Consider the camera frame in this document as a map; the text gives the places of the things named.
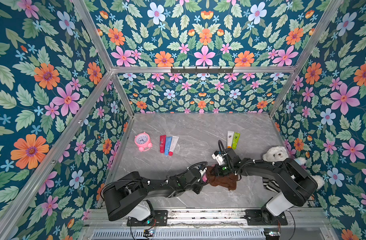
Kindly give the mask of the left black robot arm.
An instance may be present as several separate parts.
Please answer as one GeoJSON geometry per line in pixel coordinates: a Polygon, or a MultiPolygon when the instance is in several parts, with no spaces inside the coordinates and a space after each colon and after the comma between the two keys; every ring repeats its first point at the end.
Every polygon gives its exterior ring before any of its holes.
{"type": "Polygon", "coordinates": [[[193,165],[184,172],[169,176],[165,180],[151,180],[131,172],[108,184],[101,191],[106,203],[108,219],[119,220],[128,215],[142,201],[149,198],[177,198],[187,191],[197,195],[207,185],[203,180],[206,165],[193,165]]]}

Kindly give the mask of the magenta toothpaste tube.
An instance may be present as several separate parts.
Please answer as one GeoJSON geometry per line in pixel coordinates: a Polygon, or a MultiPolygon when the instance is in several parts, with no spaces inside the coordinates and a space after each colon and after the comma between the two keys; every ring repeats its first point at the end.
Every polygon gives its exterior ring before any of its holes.
{"type": "Polygon", "coordinates": [[[165,153],[166,139],[167,139],[166,135],[160,136],[160,153],[163,153],[163,154],[165,153]]]}

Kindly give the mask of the white toothpaste tube orange cap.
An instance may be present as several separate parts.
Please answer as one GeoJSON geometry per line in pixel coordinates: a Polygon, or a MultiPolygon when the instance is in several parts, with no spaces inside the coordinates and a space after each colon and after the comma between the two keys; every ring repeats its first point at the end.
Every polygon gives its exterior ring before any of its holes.
{"type": "Polygon", "coordinates": [[[227,131],[227,148],[232,148],[234,131],[227,131]]]}

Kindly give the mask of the brown cloth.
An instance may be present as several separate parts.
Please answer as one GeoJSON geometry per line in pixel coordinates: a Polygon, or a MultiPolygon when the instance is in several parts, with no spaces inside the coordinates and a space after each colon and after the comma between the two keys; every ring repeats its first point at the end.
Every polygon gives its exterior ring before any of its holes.
{"type": "Polygon", "coordinates": [[[216,176],[214,173],[214,167],[209,166],[206,170],[206,178],[208,183],[213,187],[224,187],[229,191],[236,190],[238,176],[235,174],[230,174],[228,176],[216,176]]]}

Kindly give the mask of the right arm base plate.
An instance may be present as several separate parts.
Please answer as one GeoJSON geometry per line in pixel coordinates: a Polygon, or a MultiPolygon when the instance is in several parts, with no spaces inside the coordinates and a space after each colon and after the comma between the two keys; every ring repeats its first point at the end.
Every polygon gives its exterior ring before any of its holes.
{"type": "Polygon", "coordinates": [[[284,213],[274,216],[270,212],[264,210],[245,210],[244,219],[247,220],[249,226],[287,226],[288,221],[284,213]]]}

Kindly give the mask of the blue toothpaste tube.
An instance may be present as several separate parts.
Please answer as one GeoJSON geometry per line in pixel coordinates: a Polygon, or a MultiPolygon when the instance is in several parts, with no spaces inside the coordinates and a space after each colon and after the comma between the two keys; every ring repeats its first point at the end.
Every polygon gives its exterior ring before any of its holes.
{"type": "Polygon", "coordinates": [[[168,155],[169,155],[170,147],[171,147],[171,142],[172,142],[172,138],[173,138],[173,137],[167,137],[167,138],[166,138],[166,144],[165,144],[165,156],[168,156],[168,155]]]}

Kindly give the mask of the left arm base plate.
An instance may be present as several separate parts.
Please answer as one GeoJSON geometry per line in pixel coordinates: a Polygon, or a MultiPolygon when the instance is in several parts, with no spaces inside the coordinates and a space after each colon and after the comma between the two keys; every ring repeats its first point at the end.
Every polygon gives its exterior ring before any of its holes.
{"type": "Polygon", "coordinates": [[[168,213],[167,210],[155,210],[154,213],[143,221],[138,221],[135,218],[128,218],[127,227],[165,227],[167,226],[168,213]]]}

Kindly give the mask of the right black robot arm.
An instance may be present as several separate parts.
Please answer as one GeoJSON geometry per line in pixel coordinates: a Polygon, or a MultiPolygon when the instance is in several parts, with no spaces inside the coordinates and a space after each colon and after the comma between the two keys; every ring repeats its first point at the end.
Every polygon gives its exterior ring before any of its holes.
{"type": "Polygon", "coordinates": [[[212,158],[217,161],[207,176],[221,180],[231,176],[259,176],[269,183],[277,184],[278,194],[271,198],[260,210],[245,211],[245,219],[250,225],[274,225],[285,219],[283,214],[290,208],[302,207],[317,191],[319,183],[298,161],[285,157],[280,161],[267,159],[241,159],[234,149],[215,151],[212,158]]]}

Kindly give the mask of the white toothpaste tube red cap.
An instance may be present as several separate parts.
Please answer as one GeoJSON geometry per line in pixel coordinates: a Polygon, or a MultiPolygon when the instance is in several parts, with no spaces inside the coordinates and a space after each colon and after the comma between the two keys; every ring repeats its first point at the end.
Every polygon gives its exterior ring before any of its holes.
{"type": "Polygon", "coordinates": [[[172,136],[171,145],[170,145],[170,149],[169,149],[169,156],[173,156],[178,141],[179,141],[179,137],[172,136]]]}

